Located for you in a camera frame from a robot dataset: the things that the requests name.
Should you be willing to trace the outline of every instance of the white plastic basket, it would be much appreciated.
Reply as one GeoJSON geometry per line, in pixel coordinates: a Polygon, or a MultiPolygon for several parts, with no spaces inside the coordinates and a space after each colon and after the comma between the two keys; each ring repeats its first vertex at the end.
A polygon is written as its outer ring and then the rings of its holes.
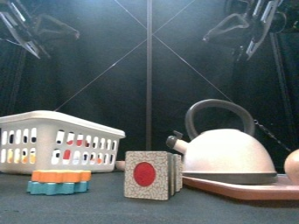
{"type": "Polygon", "coordinates": [[[123,130],[52,111],[0,117],[0,171],[115,169],[123,130]]]}

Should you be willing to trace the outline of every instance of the kettle spout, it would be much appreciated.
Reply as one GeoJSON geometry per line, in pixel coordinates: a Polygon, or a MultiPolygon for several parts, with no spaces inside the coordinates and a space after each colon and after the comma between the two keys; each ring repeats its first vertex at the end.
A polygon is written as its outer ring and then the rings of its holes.
{"type": "Polygon", "coordinates": [[[178,131],[174,132],[175,136],[169,136],[166,145],[179,151],[182,154],[187,151],[189,143],[182,140],[183,134],[178,131]]]}

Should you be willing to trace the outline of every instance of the black backdrop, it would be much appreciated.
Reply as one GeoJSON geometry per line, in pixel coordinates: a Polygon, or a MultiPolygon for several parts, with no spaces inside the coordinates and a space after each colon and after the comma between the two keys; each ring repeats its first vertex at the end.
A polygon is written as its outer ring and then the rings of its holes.
{"type": "MultiPolygon", "coordinates": [[[[22,57],[20,46],[0,42],[2,116],[59,109],[126,132],[118,159],[125,159],[126,151],[143,151],[151,51],[154,151],[171,151],[165,141],[174,130],[190,141],[189,107],[210,98],[227,100],[226,96],[293,150],[298,148],[298,35],[269,36],[250,62],[234,64],[233,49],[202,41],[226,16],[225,2],[154,0],[154,43],[147,49],[146,0],[24,1],[32,13],[50,14],[79,30],[81,38],[56,49],[51,59],[36,59],[30,53],[22,57]]],[[[199,132],[242,129],[241,120],[215,108],[201,112],[197,127],[199,132]]],[[[259,129],[257,139],[282,172],[289,152],[259,129]]]]}

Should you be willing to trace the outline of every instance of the basket hole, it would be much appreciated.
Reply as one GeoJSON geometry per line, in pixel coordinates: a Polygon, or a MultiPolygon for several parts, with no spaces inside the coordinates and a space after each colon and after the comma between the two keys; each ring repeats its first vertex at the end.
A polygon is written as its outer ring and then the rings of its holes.
{"type": "Polygon", "coordinates": [[[22,132],[22,130],[19,129],[19,130],[15,132],[15,143],[16,143],[16,144],[20,144],[20,143],[22,143],[22,139],[23,139],[23,132],[22,132]]]}
{"type": "Polygon", "coordinates": [[[106,156],[105,156],[105,164],[106,165],[109,164],[109,154],[106,154],[106,156]]]}
{"type": "Polygon", "coordinates": [[[98,164],[101,165],[103,163],[103,154],[98,154],[98,164]]]}
{"type": "Polygon", "coordinates": [[[111,150],[111,139],[107,140],[107,150],[111,150]]]}
{"type": "Polygon", "coordinates": [[[83,135],[79,134],[77,145],[78,145],[78,146],[82,146],[82,144],[83,144],[83,135]]]}
{"type": "Polygon", "coordinates": [[[60,162],[62,150],[55,149],[51,154],[51,163],[56,165],[60,162]]]}
{"type": "Polygon", "coordinates": [[[114,164],[114,162],[115,162],[115,155],[113,154],[110,155],[110,163],[114,164]]]}
{"type": "Polygon", "coordinates": [[[93,152],[93,153],[90,154],[90,163],[91,163],[93,165],[97,163],[97,153],[95,153],[95,152],[93,152]]]}
{"type": "Polygon", "coordinates": [[[77,150],[74,153],[73,163],[78,165],[81,162],[81,152],[77,150]]]}
{"type": "Polygon", "coordinates": [[[12,144],[15,142],[15,132],[11,130],[10,131],[10,139],[8,139],[8,143],[12,144]]]}
{"type": "Polygon", "coordinates": [[[2,150],[2,163],[6,162],[6,149],[2,150]]]}
{"type": "Polygon", "coordinates": [[[23,143],[27,144],[28,143],[28,136],[30,136],[30,130],[26,129],[23,131],[23,143]]]}
{"type": "Polygon", "coordinates": [[[23,164],[28,163],[28,150],[27,150],[27,148],[23,149],[22,160],[23,160],[23,164]]]}
{"type": "Polygon", "coordinates": [[[8,164],[11,164],[14,162],[14,156],[15,156],[14,150],[10,149],[8,153],[7,153],[7,163],[8,164]]]}
{"type": "Polygon", "coordinates": [[[56,144],[62,144],[62,143],[63,143],[63,138],[65,138],[65,130],[60,129],[60,130],[58,131],[56,144]]]}
{"type": "Polygon", "coordinates": [[[82,159],[82,164],[86,165],[89,163],[90,159],[90,154],[85,151],[83,153],[83,159],[82,159]]]}
{"type": "Polygon", "coordinates": [[[98,147],[99,147],[99,138],[95,137],[93,142],[93,148],[97,149],[98,147]]]}
{"type": "Polygon", "coordinates": [[[15,149],[14,151],[14,163],[15,164],[20,163],[20,149],[15,149]]]}
{"type": "Polygon", "coordinates": [[[101,144],[99,144],[99,148],[101,148],[102,150],[105,150],[105,147],[106,147],[106,141],[107,141],[107,139],[106,139],[105,137],[102,137],[102,139],[101,139],[101,144]]]}
{"type": "Polygon", "coordinates": [[[31,148],[30,163],[35,164],[36,149],[31,148]]]}
{"type": "Polygon", "coordinates": [[[75,134],[74,132],[70,132],[69,138],[67,138],[67,145],[74,145],[74,139],[75,139],[75,134]]]}
{"type": "Polygon", "coordinates": [[[86,147],[90,147],[90,143],[91,143],[91,136],[87,136],[86,147]]]}
{"type": "Polygon", "coordinates": [[[118,141],[115,140],[113,143],[113,151],[115,151],[118,149],[118,141]]]}
{"type": "Polygon", "coordinates": [[[32,128],[32,143],[35,144],[36,143],[36,128],[32,128]]]}
{"type": "Polygon", "coordinates": [[[71,162],[71,150],[65,151],[62,162],[65,165],[67,165],[71,162]]]}
{"type": "Polygon", "coordinates": [[[3,141],[3,145],[6,145],[7,144],[7,131],[4,131],[4,133],[3,133],[3,139],[2,139],[3,141]]]}

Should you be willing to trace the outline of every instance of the peach object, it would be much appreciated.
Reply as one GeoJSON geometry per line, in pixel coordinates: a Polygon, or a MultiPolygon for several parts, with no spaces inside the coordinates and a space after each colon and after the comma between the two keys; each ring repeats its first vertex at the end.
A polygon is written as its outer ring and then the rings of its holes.
{"type": "Polygon", "coordinates": [[[299,150],[295,150],[285,161],[285,173],[295,185],[299,185],[299,150]]]}
{"type": "Polygon", "coordinates": [[[91,171],[39,170],[32,172],[32,181],[42,183],[78,183],[90,179],[91,171]]]}
{"type": "Polygon", "coordinates": [[[126,170],[126,168],[127,168],[127,162],[117,161],[117,169],[123,172],[126,170]]]}

